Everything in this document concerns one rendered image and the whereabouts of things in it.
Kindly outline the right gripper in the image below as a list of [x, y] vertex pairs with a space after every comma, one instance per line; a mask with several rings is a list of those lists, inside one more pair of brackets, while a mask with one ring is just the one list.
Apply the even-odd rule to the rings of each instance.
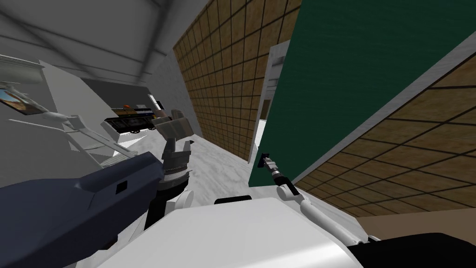
[[269, 157], [269, 154], [261, 154], [259, 158], [259, 168], [266, 168], [272, 175], [279, 173], [276, 163]]

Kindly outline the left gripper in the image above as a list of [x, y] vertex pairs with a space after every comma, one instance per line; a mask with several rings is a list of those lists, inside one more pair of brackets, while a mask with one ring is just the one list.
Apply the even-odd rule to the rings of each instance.
[[176, 138], [167, 138], [165, 149], [162, 154], [164, 175], [176, 174], [187, 169], [191, 156], [193, 140], [184, 143], [183, 151], [176, 150]]

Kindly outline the dark low cabinet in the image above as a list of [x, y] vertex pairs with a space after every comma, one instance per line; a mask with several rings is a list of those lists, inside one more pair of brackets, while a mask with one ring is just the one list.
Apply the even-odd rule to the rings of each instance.
[[149, 108], [124, 107], [115, 108], [112, 111], [118, 117], [106, 118], [104, 121], [119, 134], [137, 134], [144, 129], [155, 129], [152, 120], [156, 119], [157, 117]]

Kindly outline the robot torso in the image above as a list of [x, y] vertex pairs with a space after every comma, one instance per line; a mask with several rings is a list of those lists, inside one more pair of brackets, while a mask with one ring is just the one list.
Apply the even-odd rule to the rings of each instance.
[[362, 268], [329, 232], [276, 198], [176, 209], [76, 268]]

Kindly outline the white exercise machine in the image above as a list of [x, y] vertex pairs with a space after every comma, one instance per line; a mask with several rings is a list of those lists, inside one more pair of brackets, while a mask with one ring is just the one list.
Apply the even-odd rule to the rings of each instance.
[[[26, 97], [28, 99], [31, 99], [21, 92], [17, 91], [13, 83], [9, 82], [0, 82], [0, 88], [4, 88], [12, 93], [17, 93], [19, 96]], [[121, 162], [126, 159], [133, 158], [138, 155], [137, 151], [131, 151], [119, 143], [110, 140], [99, 133], [94, 132], [93, 130], [89, 129], [88, 127], [85, 126], [82, 118], [79, 115], [72, 115], [72, 116], [66, 116], [64, 114], [59, 114], [59, 113], [54, 113], [50, 112], [47, 110], [47, 112], [40, 114], [44, 119], [47, 119], [49, 121], [56, 121], [61, 123], [64, 126], [67, 126], [68, 128], [71, 129], [71, 131], [65, 131], [65, 130], [59, 130], [62, 135], [76, 148], [78, 149], [82, 154], [84, 154], [89, 160], [92, 161], [93, 165], [98, 167], [99, 169], [103, 169], [105, 167], [112, 166], [114, 164], [117, 164], [118, 162]], [[95, 140], [97, 143], [93, 144], [88, 147], [82, 147], [70, 134], [71, 133], [81, 133], [88, 138], [91, 138]], [[94, 149], [98, 149], [101, 147], [108, 147], [110, 149], [113, 149], [114, 151], [117, 151], [121, 154], [121, 156], [116, 155], [111, 157], [110, 159], [107, 159], [101, 163], [99, 163], [97, 160], [94, 159], [94, 157], [91, 156], [90, 151]]]

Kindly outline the green door leaf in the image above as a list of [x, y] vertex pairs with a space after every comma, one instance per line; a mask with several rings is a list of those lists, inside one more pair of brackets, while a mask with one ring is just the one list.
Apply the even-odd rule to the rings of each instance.
[[257, 157], [292, 180], [476, 52], [476, 0], [303, 0]]

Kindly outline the navy blue sofa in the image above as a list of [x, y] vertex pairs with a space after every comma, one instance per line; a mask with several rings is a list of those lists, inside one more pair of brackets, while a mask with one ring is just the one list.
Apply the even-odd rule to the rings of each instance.
[[164, 178], [144, 153], [80, 178], [0, 188], [0, 268], [64, 268], [115, 240], [149, 207]]

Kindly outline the framed wall picture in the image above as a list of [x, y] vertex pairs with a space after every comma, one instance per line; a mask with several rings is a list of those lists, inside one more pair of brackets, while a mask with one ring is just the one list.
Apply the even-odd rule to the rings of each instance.
[[19, 96], [4, 88], [0, 88], [0, 102], [23, 115], [42, 114], [47, 112], [39, 104], [26, 97]]

